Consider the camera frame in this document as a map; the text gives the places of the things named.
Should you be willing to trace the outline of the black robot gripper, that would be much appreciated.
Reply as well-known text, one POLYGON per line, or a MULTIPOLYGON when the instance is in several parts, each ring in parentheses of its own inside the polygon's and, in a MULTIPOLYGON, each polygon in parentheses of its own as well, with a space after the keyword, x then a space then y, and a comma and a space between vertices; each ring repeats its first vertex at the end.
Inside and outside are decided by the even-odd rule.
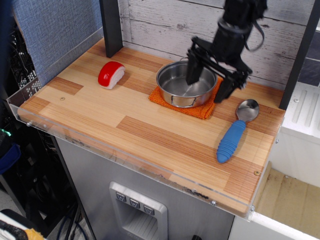
POLYGON ((229 98, 237 88, 246 85, 252 70, 242 61, 241 53, 252 31, 250 23, 245 27, 219 22, 212 42, 194 36, 188 49, 186 83, 192 85, 199 81, 204 67, 211 68, 224 76, 214 102, 221 103, 229 98))

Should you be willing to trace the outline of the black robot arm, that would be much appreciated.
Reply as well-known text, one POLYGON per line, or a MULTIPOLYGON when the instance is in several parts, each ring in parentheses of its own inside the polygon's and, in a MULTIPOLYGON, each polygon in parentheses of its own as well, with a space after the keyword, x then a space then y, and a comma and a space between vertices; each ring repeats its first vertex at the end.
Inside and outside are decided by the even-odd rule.
POLYGON ((264 17, 265 0, 227 0, 224 14, 218 21, 218 29, 212 42, 192 38, 187 52, 186 83, 199 81, 203 68, 223 77, 215 103, 230 97, 237 88, 242 89, 253 71, 241 59, 243 49, 248 48, 248 38, 253 28, 263 32, 257 21, 264 17))

